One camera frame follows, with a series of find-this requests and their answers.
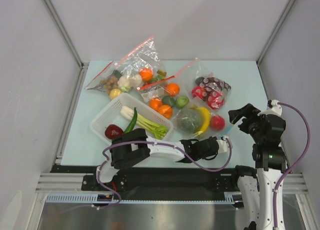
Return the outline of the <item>blue zip clear bag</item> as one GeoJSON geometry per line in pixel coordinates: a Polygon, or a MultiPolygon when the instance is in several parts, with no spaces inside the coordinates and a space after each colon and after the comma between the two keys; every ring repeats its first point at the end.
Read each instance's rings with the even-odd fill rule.
{"type": "Polygon", "coordinates": [[[198,140],[225,136],[234,126],[226,118],[199,105],[189,105],[179,110],[172,122],[185,138],[198,140]]]}

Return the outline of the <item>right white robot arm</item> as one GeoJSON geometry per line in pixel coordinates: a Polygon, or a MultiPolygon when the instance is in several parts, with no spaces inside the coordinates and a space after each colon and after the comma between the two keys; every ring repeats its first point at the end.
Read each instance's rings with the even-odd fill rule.
{"type": "Polygon", "coordinates": [[[252,104],[228,112],[231,124],[254,140],[252,158],[255,167],[237,165],[230,178],[240,190],[247,218],[246,229],[284,229],[283,181],[286,156],[280,146],[286,122],[277,101],[269,101],[260,111],[252,104]]]}

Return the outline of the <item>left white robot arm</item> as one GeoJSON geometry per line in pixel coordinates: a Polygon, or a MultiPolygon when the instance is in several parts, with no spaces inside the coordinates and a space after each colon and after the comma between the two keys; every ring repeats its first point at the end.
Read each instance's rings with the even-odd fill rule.
{"type": "Polygon", "coordinates": [[[114,138],[111,146],[102,152],[105,161],[97,167],[92,183],[97,189],[104,190],[120,170],[136,166],[150,157],[193,163],[212,160],[227,150],[225,142],[216,137],[168,142],[147,136],[143,129],[136,129],[114,138]]]}

